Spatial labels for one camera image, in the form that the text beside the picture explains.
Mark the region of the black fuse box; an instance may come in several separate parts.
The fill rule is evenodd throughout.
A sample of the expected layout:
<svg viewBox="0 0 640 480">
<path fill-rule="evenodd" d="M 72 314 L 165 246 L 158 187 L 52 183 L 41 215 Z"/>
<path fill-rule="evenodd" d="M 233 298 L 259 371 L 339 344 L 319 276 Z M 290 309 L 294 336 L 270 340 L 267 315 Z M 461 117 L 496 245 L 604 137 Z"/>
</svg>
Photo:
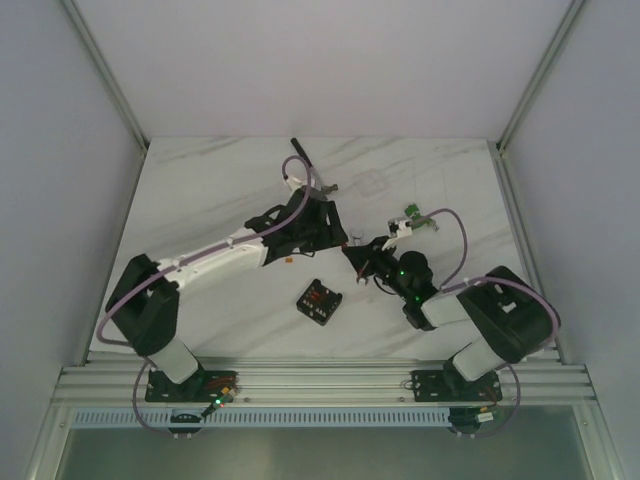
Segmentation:
<svg viewBox="0 0 640 480">
<path fill-rule="evenodd" d="M 341 293 L 330 290 L 319 279 L 314 279 L 296 301 L 296 308 L 316 324 L 325 326 L 342 300 Z"/>
</svg>

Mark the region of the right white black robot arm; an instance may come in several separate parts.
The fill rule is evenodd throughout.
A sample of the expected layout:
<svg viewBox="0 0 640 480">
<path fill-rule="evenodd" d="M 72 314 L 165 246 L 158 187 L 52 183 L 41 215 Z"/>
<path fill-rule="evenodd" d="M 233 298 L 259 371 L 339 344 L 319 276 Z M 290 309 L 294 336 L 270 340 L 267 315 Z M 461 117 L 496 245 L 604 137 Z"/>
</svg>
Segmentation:
<svg viewBox="0 0 640 480">
<path fill-rule="evenodd" d="M 378 237 L 343 254 L 357 278 L 379 280 L 403 301 L 402 311 L 416 329 L 434 331 L 471 323 L 479 337 L 447 359 L 417 394 L 431 390 L 449 401 L 475 401 L 493 385 L 496 370 L 515 365 L 554 340 L 561 325 L 556 309 L 505 266 L 488 274 L 437 289 L 426 256 L 417 251 L 395 255 Z"/>
</svg>

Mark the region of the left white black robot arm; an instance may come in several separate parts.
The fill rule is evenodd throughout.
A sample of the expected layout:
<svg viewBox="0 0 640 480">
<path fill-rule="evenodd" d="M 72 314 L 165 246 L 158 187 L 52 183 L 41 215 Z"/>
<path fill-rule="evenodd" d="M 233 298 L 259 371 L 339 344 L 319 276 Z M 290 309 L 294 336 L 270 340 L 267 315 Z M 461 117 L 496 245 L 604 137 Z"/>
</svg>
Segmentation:
<svg viewBox="0 0 640 480">
<path fill-rule="evenodd" d="M 182 402 L 198 399 L 205 381 L 201 364 L 177 335 L 180 297 L 293 253 L 313 255 L 347 242 L 337 205 L 318 190 L 296 189 L 284 205 L 247 220 L 226 239 L 174 258 L 131 259 L 106 304 L 96 335 L 113 322 L 126 346 L 169 379 Z"/>
</svg>

